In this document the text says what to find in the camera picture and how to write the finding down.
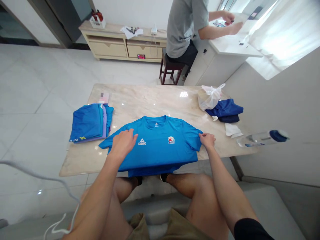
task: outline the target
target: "short sleeve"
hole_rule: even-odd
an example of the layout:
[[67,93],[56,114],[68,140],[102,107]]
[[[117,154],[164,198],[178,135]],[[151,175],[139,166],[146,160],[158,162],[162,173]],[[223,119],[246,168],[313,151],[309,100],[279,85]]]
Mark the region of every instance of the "short sleeve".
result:
[[107,137],[102,143],[99,144],[99,147],[105,149],[107,147],[112,146],[114,136],[118,135],[120,132],[127,130],[127,125],[124,125],[122,128],[119,128],[115,133]]
[[191,0],[194,30],[198,31],[209,24],[208,0]]
[[182,123],[182,132],[187,141],[187,144],[196,151],[200,151],[201,141],[199,133],[203,133],[201,130],[196,129],[189,123],[183,121]]
[[234,226],[235,240],[274,240],[256,220],[244,218]]

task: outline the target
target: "plastic bag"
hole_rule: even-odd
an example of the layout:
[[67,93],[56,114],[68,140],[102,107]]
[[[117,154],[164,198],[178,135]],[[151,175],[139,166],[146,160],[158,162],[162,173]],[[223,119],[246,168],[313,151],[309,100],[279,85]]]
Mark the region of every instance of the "plastic bag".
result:
[[221,98],[221,89],[226,84],[223,83],[218,88],[201,86],[201,89],[198,91],[198,102],[199,107],[202,111],[206,109],[213,109]]

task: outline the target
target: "logo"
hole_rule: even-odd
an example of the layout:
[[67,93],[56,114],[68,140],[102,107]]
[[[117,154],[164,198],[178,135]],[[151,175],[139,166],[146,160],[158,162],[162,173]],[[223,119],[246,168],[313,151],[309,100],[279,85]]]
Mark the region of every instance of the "logo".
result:
[[143,138],[141,138],[141,140],[138,143],[138,145],[147,145],[147,143],[143,140]]
[[174,144],[174,137],[168,137],[169,144]]

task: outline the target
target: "bottle cap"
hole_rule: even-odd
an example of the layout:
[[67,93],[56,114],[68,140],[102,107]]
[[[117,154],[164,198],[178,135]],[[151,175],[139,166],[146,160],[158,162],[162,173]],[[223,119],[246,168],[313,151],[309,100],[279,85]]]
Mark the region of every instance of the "bottle cap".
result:
[[288,134],[283,130],[271,130],[270,136],[277,142],[285,142],[290,139]]

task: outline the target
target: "white tissue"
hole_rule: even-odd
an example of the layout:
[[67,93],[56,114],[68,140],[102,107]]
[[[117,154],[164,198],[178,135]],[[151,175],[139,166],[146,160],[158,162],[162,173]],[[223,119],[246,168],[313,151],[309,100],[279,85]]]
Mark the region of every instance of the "white tissue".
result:
[[237,125],[226,123],[226,135],[231,136],[231,138],[242,136],[241,130]]
[[120,29],[120,31],[123,32],[126,35],[127,39],[130,39],[130,38],[133,38],[133,37],[137,37],[138,35],[143,34],[143,29],[141,29],[141,28],[138,29],[135,32],[135,34],[133,34],[132,32],[129,32],[129,30],[127,28],[129,28],[129,27],[124,26],[123,28]]
[[212,116],[212,121],[217,121],[218,120],[218,117],[217,116]]

